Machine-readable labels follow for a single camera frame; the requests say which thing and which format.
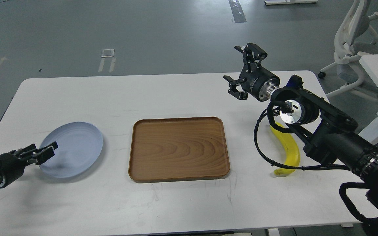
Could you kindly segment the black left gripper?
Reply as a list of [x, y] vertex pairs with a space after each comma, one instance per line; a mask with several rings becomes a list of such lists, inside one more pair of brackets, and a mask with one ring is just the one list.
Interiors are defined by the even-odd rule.
[[54, 150], [58, 148], [57, 142], [51, 142], [47, 146], [37, 148], [31, 144], [25, 148], [15, 150], [13, 154], [0, 155], [0, 188], [5, 188], [20, 178], [29, 164], [40, 166], [54, 156]]

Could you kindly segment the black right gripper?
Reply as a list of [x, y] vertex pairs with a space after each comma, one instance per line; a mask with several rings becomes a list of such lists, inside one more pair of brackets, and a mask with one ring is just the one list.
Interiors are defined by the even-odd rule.
[[[267, 52], [254, 43], [247, 43], [246, 46], [236, 45], [234, 49], [243, 55], [243, 69], [237, 80], [231, 76], [223, 76], [229, 83], [228, 93], [238, 100], [246, 100], [248, 93], [258, 101], [268, 100], [267, 87], [271, 84], [278, 87], [280, 78], [261, 66], [261, 62], [268, 56]], [[243, 91], [237, 90], [237, 86], [241, 86]]]

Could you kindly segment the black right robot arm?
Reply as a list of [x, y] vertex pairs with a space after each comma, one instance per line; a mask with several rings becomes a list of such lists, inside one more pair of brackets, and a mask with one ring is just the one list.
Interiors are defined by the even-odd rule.
[[[347, 196], [348, 189], [366, 189], [368, 201], [378, 209], [378, 147], [357, 133], [357, 122], [310, 91], [303, 88], [303, 79], [292, 75], [284, 87], [274, 73], [261, 66], [267, 52], [254, 43], [235, 46], [243, 55], [243, 69], [237, 80], [224, 76], [229, 82], [229, 94], [246, 100], [248, 94], [258, 101], [269, 100], [254, 128], [254, 143], [261, 157], [272, 166], [292, 170], [349, 170], [360, 183], [347, 182], [339, 188], [339, 195], [358, 221], [367, 225], [373, 235], [378, 234], [378, 217], [361, 214]], [[293, 133], [304, 144], [304, 152], [319, 164], [294, 167], [278, 163], [264, 155], [258, 146], [257, 133], [261, 120], [282, 133]]]

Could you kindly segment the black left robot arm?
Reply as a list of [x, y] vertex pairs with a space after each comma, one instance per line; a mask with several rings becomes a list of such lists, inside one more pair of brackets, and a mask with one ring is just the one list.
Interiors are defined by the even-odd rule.
[[40, 166], [54, 157], [54, 151], [57, 148], [57, 142], [39, 149], [35, 144], [31, 144], [22, 149], [0, 154], [0, 189], [23, 176], [25, 167], [31, 164]]

